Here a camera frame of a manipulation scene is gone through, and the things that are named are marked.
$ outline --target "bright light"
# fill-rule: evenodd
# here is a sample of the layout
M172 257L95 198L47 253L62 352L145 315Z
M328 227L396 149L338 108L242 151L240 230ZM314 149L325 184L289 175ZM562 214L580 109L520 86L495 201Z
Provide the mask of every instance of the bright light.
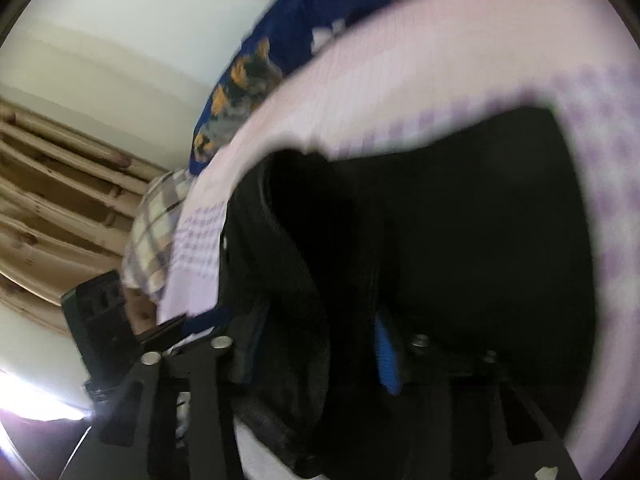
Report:
M84 413L80 410L4 372L0 372L0 408L31 420L84 418Z

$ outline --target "plaid cushion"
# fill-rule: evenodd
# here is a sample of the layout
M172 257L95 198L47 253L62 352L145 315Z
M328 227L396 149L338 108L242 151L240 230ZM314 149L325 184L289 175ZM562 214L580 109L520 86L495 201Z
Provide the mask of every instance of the plaid cushion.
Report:
M140 203L125 248L123 285L139 288L156 303L164 293L174 231L192 183L187 170L156 178Z

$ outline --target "pink fabric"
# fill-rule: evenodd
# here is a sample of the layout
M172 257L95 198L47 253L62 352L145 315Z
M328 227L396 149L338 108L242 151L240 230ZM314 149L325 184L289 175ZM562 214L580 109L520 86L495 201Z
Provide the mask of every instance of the pink fabric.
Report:
M226 200L276 147L331 157L407 150L523 100L546 101L588 199L602 311L566 442L583 478L597 480L640 418L639 63L606 0L409 0L382 12L281 86L194 184L161 319L215 305Z

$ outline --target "wall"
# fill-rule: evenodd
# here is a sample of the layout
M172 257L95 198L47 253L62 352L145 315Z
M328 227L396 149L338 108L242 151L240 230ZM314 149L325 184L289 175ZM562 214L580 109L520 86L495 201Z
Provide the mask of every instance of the wall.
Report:
M269 1L33 0L0 49L0 95L184 166L213 84ZM86 405L75 345L1 304L0 368Z

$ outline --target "beige wall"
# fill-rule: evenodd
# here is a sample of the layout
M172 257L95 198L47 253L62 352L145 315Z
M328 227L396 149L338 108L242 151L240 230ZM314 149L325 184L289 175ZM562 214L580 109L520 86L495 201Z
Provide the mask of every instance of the beige wall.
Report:
M270 0L33 0L0 49L0 96L166 168ZM75 405L71 340L1 306L0 368Z

